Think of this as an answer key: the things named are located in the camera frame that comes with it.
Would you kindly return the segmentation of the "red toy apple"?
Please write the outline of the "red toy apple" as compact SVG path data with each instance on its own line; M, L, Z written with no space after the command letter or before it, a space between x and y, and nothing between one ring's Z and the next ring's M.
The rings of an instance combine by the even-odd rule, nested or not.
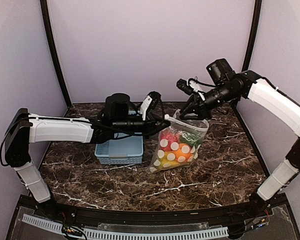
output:
M175 151L179 148L180 134L176 132L164 131L159 137L159 147L166 152Z

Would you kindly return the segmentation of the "clear dotted zip bag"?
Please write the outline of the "clear dotted zip bag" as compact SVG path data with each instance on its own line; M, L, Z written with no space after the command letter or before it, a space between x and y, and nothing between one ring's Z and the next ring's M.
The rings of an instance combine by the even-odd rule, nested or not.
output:
M161 130L158 144L147 172L150 174L189 167L198 158L199 149L209 129L207 120L182 120L181 110L165 115L170 126Z

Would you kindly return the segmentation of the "green toy bell pepper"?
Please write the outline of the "green toy bell pepper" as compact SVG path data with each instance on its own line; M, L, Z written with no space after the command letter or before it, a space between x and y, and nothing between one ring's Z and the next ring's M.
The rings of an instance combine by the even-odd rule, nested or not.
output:
M194 133L182 132L179 137L179 142L189 145L192 147L198 147L203 142L203 137L201 135L196 135Z

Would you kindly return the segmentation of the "orange toy orange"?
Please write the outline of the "orange toy orange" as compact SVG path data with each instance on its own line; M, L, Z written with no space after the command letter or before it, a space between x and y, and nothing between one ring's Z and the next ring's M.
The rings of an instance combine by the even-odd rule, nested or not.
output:
M179 148L172 152L175 156L175 161L178 163L186 163L193 156L191 150L192 148L188 144L180 143Z

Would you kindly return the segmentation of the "yellow toy banana bunch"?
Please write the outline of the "yellow toy banana bunch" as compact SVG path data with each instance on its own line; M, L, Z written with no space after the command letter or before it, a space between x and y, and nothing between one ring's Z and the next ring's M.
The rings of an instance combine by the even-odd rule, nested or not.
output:
M153 165L158 169L167 169L178 166L176 155L172 151L158 150Z

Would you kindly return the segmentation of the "blue perforated plastic basket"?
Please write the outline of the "blue perforated plastic basket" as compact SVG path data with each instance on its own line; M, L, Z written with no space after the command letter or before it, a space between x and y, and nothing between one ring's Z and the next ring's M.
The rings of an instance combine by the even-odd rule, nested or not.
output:
M115 138L95 146L94 155L101 165L141 164L144 154L142 136L116 133Z

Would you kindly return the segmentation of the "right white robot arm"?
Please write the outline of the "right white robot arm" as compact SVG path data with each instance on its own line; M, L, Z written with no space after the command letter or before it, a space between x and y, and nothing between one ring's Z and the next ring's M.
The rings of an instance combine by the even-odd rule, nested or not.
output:
M195 78L179 79L178 89L189 95L180 111L182 120L205 120L212 117L212 110L230 101L247 99L264 108L279 126L291 130L292 147L283 161L251 195L245 213L256 217L280 189L300 173L300 104L283 93L266 77L252 70L236 73L226 59L217 59L206 67L213 84L203 91L204 83Z

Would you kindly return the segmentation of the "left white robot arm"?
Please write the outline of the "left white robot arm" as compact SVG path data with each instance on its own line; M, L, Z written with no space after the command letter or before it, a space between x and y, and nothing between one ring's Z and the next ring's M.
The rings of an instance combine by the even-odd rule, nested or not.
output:
M161 116L151 114L156 106L161 107ZM125 93L114 93L105 99L104 108L93 118L66 118L42 116L20 108L12 119L0 144L0 164L13 168L41 210L50 218L57 218L60 206L35 167L29 153L29 145L37 142L78 142L103 144L125 138L153 136L170 126L165 118L161 95L150 92L136 106Z

